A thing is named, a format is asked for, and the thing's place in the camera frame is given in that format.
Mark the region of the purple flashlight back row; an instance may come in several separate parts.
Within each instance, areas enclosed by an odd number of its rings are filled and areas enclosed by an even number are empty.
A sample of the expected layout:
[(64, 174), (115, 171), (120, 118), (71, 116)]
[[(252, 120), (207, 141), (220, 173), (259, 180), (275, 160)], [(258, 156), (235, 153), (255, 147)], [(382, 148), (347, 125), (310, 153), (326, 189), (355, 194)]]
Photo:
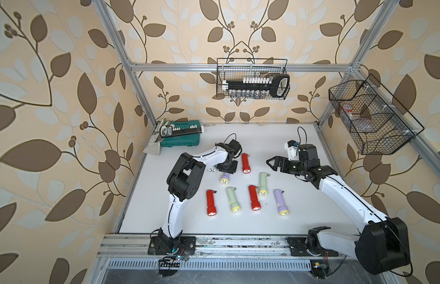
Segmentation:
[(227, 185), (227, 184), (229, 184), (230, 179), (231, 179), (231, 174), (224, 172), (221, 179), (220, 179), (220, 182)]

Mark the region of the red flashlight back row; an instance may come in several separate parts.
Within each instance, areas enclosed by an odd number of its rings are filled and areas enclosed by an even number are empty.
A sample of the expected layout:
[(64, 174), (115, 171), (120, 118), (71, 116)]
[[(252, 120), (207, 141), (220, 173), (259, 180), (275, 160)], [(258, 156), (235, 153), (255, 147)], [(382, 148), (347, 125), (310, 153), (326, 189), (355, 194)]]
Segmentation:
[(249, 164), (249, 155), (246, 153), (243, 153), (241, 155), (241, 160), (242, 160), (242, 172), (244, 174), (249, 174), (251, 172), (251, 167)]

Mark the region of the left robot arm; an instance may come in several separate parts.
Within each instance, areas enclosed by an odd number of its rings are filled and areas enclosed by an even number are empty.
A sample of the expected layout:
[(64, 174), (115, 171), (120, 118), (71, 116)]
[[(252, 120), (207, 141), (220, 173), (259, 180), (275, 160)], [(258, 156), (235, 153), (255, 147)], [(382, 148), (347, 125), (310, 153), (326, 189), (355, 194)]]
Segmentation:
[(183, 214), (188, 201), (199, 190), (204, 172), (215, 168), (223, 173), (234, 174), (238, 164), (236, 158), (241, 153), (241, 144), (233, 139), (227, 144), (216, 143), (212, 150), (202, 154), (180, 155), (167, 178), (169, 209), (158, 231), (158, 238), (167, 250), (172, 252), (180, 246)]

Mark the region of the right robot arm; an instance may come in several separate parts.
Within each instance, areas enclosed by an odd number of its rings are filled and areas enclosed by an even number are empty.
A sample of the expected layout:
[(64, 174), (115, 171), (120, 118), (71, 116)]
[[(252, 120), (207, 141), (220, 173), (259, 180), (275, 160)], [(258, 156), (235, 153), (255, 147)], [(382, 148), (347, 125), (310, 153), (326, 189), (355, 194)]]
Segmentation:
[(287, 157), (274, 156), (266, 164), (275, 172), (287, 173), (334, 201), (355, 224), (358, 234), (343, 234), (328, 226), (312, 228), (306, 241), (299, 243), (312, 256), (334, 251), (351, 257), (370, 274), (377, 275), (403, 266), (411, 266), (407, 225), (373, 207), (330, 166), (323, 166), (313, 144), (294, 140), (285, 145)]

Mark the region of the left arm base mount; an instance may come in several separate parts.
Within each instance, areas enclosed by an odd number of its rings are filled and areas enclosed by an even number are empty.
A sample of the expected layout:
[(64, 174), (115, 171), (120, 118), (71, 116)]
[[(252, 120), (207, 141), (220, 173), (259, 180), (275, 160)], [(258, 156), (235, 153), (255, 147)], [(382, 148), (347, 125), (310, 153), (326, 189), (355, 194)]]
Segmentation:
[(151, 238), (147, 253), (156, 256), (191, 256), (195, 254), (195, 250), (194, 236), (182, 236), (176, 240), (154, 236)]

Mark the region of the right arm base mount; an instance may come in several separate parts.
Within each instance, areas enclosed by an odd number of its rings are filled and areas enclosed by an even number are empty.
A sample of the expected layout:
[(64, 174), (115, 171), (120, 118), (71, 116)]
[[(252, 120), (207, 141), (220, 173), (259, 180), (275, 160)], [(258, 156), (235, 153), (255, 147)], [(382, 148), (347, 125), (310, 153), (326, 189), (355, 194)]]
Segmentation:
[(287, 237), (286, 241), (290, 253), (294, 257), (337, 257), (339, 253), (333, 250), (322, 248), (316, 238), (311, 235), (305, 237)]

